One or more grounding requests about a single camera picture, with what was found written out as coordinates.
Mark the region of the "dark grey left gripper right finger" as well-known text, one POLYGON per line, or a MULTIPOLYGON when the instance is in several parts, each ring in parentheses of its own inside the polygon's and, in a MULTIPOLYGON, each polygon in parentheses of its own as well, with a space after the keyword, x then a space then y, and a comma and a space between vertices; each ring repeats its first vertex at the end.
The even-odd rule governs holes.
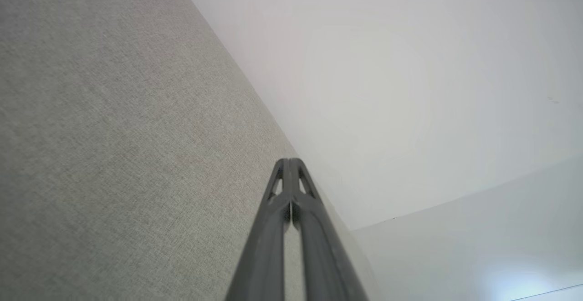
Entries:
POLYGON ((301 235, 307 301, 367 301, 347 251, 302 160, 291 158, 291 217, 301 235))

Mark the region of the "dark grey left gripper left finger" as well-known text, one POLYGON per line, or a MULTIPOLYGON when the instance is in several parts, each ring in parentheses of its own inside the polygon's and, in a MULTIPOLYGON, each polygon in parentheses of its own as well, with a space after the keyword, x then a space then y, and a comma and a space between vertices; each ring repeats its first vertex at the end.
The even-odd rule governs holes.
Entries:
POLYGON ((225 299, 227 301, 283 301, 285 299, 285 241, 290 220, 290 194, 275 193, 285 182, 287 158, 275 163, 261 198, 242 255, 225 299))

